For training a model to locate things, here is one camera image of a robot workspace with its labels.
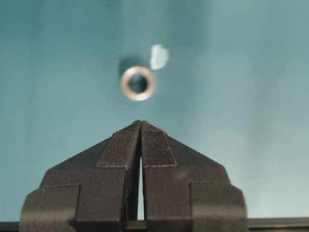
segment metal rail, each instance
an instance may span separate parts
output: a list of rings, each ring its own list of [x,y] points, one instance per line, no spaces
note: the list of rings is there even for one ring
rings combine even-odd
[[[309,217],[251,218],[248,219],[250,232],[309,232]],[[125,232],[146,232],[143,220],[127,221]],[[0,222],[0,232],[18,232],[18,222]]]

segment teal backdrop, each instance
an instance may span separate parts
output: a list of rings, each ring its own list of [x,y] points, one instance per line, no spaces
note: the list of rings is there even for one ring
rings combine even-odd
[[[0,221],[136,119],[223,164],[248,216],[309,216],[308,0],[1,0]],[[169,50],[146,101],[119,65]]]

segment washer hole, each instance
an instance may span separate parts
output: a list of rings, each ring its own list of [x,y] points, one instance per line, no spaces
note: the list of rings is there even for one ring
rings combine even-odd
[[[129,80],[129,87],[136,93],[142,93],[147,89],[147,80],[141,74],[134,74]]]

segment metal washer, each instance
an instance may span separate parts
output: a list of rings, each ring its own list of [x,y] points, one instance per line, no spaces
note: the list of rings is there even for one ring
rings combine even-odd
[[[141,75],[147,81],[147,88],[142,93],[137,93],[129,86],[130,79],[134,75]],[[121,76],[120,87],[124,94],[133,101],[148,99],[155,91],[155,77],[152,72],[142,66],[134,66],[127,69]]]

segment blurry object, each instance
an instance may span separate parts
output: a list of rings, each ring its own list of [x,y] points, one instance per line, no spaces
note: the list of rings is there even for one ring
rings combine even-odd
[[[162,69],[169,60],[169,51],[162,44],[151,47],[150,68],[152,70]]]

